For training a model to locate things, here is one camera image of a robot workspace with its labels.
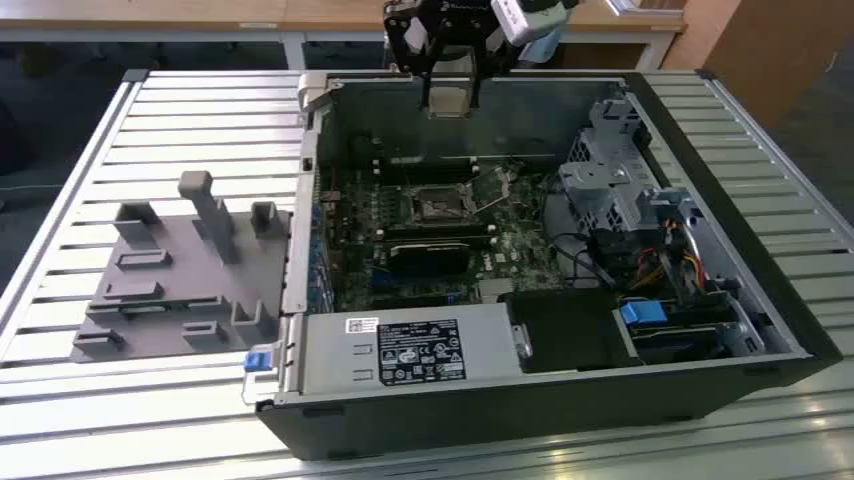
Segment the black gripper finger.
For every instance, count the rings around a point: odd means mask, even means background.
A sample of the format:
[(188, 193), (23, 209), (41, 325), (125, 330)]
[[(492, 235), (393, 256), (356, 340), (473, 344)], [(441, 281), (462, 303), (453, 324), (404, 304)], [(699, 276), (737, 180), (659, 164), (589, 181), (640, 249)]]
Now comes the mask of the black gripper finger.
[(502, 74), (512, 66), (512, 46), (506, 44), (501, 29), (477, 38), (470, 47), (472, 73), (469, 89), (469, 107), (478, 107), (481, 83), (496, 74)]
[(420, 61), (417, 75), (421, 78), (421, 92), (418, 100), (418, 109), (422, 110), (429, 105), (429, 90), (432, 86), (432, 72), (441, 53), (440, 45), (429, 45), (425, 50), (424, 58)]

